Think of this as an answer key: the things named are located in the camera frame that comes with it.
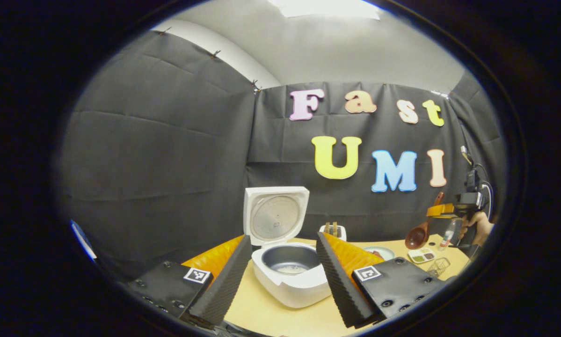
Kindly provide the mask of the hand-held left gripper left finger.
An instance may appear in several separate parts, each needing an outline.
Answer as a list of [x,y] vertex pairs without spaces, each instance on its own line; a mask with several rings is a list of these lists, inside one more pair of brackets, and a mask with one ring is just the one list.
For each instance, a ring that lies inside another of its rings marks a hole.
[[186,262],[162,262],[128,287],[152,307],[212,329],[222,324],[251,255],[250,237],[240,235]]

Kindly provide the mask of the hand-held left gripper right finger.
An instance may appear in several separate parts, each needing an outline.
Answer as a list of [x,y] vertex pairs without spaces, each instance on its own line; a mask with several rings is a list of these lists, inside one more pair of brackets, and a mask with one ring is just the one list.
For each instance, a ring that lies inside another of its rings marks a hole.
[[329,233],[317,236],[317,256],[347,328],[398,315],[445,285],[405,258],[384,260]]

